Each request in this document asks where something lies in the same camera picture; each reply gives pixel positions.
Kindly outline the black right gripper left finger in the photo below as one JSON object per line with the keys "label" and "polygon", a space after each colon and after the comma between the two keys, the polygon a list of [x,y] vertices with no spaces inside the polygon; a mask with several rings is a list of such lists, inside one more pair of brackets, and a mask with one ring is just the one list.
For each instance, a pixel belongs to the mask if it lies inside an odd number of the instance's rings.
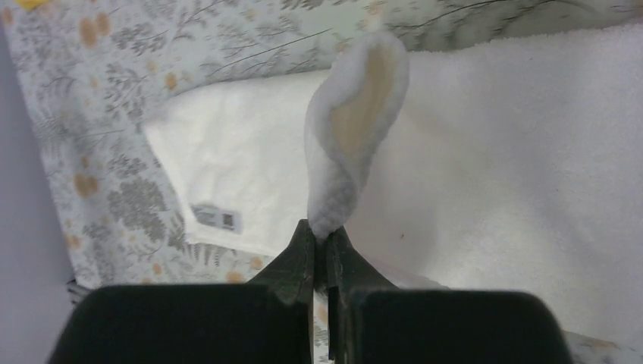
{"label": "black right gripper left finger", "polygon": [[314,238],[243,284],[112,285],[71,314],[51,363],[311,363]]}

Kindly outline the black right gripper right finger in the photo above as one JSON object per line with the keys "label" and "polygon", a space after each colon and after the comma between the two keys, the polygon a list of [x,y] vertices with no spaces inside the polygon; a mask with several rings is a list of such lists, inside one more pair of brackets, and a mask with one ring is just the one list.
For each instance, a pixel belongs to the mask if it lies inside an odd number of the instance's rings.
{"label": "black right gripper right finger", "polygon": [[557,320],[519,291],[403,289],[353,247],[325,243],[328,356],[336,363],[569,363]]}

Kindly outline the white towel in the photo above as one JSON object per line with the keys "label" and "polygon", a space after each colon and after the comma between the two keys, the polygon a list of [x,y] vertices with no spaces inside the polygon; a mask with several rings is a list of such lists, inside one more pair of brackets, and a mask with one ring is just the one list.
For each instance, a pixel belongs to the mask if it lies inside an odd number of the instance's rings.
{"label": "white towel", "polygon": [[567,331],[642,330],[642,25],[219,82],[143,132],[190,243],[276,256],[345,228],[397,283],[524,290]]}

